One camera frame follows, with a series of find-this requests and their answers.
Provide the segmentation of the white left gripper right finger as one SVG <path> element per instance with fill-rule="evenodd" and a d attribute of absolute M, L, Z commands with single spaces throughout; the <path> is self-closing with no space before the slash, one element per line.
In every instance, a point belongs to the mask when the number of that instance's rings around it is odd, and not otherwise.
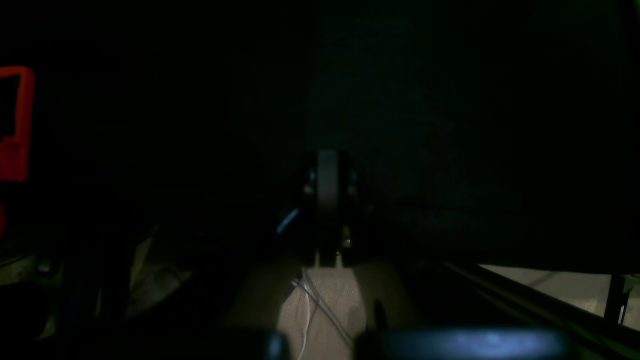
<path fill-rule="evenodd" d="M 349 155 L 327 151 L 327 249 L 354 269 L 365 301 L 356 346 L 442 346 L 448 330 L 445 268 L 402 230 Z"/>

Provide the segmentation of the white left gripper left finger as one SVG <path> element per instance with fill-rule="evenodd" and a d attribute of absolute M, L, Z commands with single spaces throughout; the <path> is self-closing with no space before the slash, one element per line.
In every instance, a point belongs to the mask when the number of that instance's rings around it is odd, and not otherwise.
<path fill-rule="evenodd" d="M 237 237 L 204 276 L 215 310 L 205 346 L 212 358 L 289 360 L 288 340 L 277 330 L 282 301 L 303 266 L 329 250 L 330 151 L 318 150 L 241 219 Z"/>

